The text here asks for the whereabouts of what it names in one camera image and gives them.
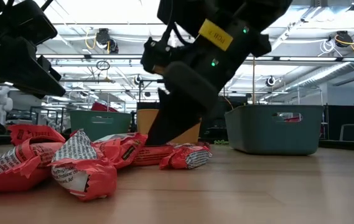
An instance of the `bin handle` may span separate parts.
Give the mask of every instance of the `bin handle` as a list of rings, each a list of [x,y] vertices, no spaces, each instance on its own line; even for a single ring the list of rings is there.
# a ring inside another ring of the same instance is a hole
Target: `bin handle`
[[[279,114],[282,114],[282,113],[295,113],[295,112],[277,112],[277,113],[272,113],[272,120],[274,122],[277,122],[277,123],[300,123],[302,122],[302,120],[304,119],[304,116],[302,115],[302,113],[298,113],[299,116],[298,117],[294,117],[294,118],[287,118],[287,119],[282,119],[282,120],[279,120],[279,119],[276,119]]]
[[[94,124],[113,124],[114,119],[110,117],[95,116],[91,118],[91,123]]]

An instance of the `white statue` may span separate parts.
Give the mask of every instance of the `white statue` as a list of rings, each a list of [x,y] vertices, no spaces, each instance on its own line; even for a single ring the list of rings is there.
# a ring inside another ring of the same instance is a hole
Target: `white statue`
[[[6,122],[7,112],[10,112],[13,108],[13,101],[8,98],[9,93],[8,86],[0,86],[0,123],[2,125]]]

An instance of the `yellow label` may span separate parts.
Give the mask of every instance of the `yellow label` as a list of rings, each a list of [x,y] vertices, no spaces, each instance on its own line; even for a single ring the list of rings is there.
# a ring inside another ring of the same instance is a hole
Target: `yellow label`
[[[233,37],[225,32],[223,29],[219,28],[212,21],[206,19],[199,30],[199,34],[204,36],[206,39],[211,41],[217,47],[226,51],[231,45]]]

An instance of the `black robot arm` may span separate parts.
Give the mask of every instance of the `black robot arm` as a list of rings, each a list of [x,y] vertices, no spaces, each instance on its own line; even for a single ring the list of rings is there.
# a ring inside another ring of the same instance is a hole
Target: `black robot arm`
[[[160,41],[145,43],[141,63],[147,72],[163,75],[170,93],[159,90],[161,108],[147,145],[164,144],[199,123],[246,57],[271,51],[269,37],[261,31],[283,15],[290,3],[161,0],[157,16],[167,29]],[[195,41],[169,46],[175,24],[197,37]]]

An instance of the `chair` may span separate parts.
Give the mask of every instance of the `chair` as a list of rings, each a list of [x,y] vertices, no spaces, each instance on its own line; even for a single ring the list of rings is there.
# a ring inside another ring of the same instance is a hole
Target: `chair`
[[[354,141],[354,124],[343,124],[341,126],[340,141]]]

